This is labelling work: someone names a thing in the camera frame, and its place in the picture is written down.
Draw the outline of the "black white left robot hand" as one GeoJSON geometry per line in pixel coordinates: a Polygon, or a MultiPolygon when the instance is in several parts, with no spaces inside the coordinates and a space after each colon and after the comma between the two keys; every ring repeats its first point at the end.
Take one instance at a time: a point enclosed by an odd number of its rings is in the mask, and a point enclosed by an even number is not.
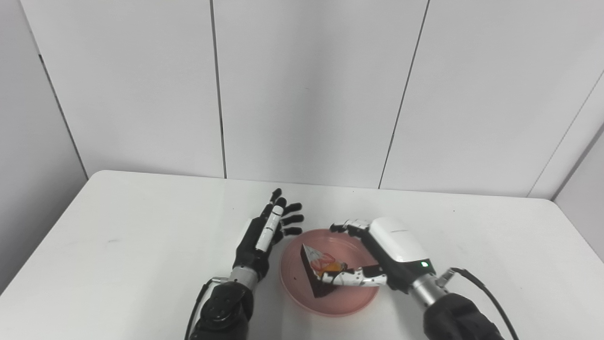
{"type": "Polygon", "coordinates": [[[276,188],[259,216],[251,219],[236,248],[235,261],[229,280],[243,283],[259,282],[269,271],[269,256],[274,245],[286,237],[302,234],[302,228],[292,224],[304,221],[298,213],[301,203],[287,203],[282,190],[276,188]]]}

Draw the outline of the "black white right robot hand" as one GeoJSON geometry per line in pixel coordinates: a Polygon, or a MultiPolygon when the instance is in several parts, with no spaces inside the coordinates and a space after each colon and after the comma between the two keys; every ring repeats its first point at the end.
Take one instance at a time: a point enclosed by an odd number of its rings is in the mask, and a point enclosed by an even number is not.
{"type": "Polygon", "coordinates": [[[436,274],[425,249],[412,231],[396,218],[347,220],[342,224],[332,224],[329,230],[359,239],[377,261],[390,289],[408,293],[416,280],[436,274]]]}

